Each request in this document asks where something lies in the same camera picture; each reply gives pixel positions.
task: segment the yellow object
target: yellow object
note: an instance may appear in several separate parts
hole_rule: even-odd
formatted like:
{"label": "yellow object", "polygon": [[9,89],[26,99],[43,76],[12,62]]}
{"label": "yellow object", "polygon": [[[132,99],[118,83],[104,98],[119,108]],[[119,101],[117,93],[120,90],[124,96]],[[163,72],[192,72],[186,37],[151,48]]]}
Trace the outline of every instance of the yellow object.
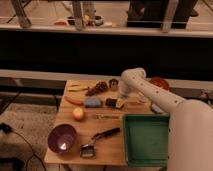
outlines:
{"label": "yellow object", "polygon": [[88,90],[89,87],[86,85],[71,85],[67,87],[68,91],[83,91],[83,90]]}
{"label": "yellow object", "polygon": [[118,98],[116,102],[116,108],[122,108],[124,106],[125,100],[122,98]]}

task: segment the apple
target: apple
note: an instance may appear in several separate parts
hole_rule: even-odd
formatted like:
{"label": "apple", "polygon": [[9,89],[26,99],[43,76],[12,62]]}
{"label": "apple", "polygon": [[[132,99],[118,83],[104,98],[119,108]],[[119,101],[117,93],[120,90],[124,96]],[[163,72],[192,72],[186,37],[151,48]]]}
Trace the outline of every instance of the apple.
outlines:
{"label": "apple", "polygon": [[72,116],[76,121],[81,121],[84,119],[85,117],[85,113],[84,110],[80,107],[76,107],[73,111],[72,111]]}

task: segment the black handle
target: black handle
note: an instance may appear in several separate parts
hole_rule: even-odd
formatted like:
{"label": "black handle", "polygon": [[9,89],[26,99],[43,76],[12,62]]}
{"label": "black handle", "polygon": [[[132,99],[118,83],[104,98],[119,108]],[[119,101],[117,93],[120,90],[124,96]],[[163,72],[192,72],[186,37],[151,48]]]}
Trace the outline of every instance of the black handle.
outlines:
{"label": "black handle", "polygon": [[108,137],[108,136],[116,134],[118,132],[120,132],[120,128],[113,128],[108,131],[104,131],[101,134],[103,134],[104,137]]}
{"label": "black handle", "polygon": [[108,137],[110,135],[113,135],[113,134],[116,134],[120,132],[120,128],[113,128],[113,129],[110,129],[110,130],[107,130],[107,131],[104,131],[104,132],[101,132],[101,133],[97,133],[95,134],[93,137],[92,137],[92,140],[98,140],[102,137]]}

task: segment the floor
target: floor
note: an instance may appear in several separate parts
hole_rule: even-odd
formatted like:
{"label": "floor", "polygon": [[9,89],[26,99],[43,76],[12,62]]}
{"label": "floor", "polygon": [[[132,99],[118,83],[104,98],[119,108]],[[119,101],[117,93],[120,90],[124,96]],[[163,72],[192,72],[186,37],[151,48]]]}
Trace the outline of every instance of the floor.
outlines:
{"label": "floor", "polygon": [[[0,92],[0,99],[10,102],[17,93]],[[0,123],[9,124],[32,145],[36,154],[43,160],[47,149],[47,137],[57,113],[56,99],[61,96],[52,94],[21,93],[0,115]],[[25,162],[32,155],[28,144],[14,133],[0,132],[0,157],[17,157]],[[48,171],[64,171],[58,164],[47,164]],[[101,171],[103,166],[70,166],[73,171]],[[11,164],[0,164],[0,171],[12,171]],[[28,171],[43,171],[41,163],[33,158],[28,163]],[[158,171],[159,168],[129,168],[108,166],[107,171]]]}
{"label": "floor", "polygon": [[[32,1],[25,11],[33,25],[52,26],[58,20],[65,20],[72,15],[72,7],[66,1]],[[101,15],[105,23],[112,23],[113,27],[125,27],[127,20],[128,1],[104,1],[95,2],[96,15]],[[190,17],[188,30],[213,30],[213,8],[212,0],[199,0],[196,4],[198,17]],[[14,15],[10,1],[0,0],[0,24],[6,23]],[[10,21],[10,24],[17,24],[17,18]]]}

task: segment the blue sponge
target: blue sponge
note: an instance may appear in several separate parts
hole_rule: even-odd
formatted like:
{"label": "blue sponge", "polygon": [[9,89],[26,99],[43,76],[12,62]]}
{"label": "blue sponge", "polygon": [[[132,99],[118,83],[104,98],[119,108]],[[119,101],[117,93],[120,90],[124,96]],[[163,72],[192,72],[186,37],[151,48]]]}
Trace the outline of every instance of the blue sponge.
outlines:
{"label": "blue sponge", "polygon": [[88,97],[84,100],[84,106],[87,108],[101,107],[102,102],[98,97]]}

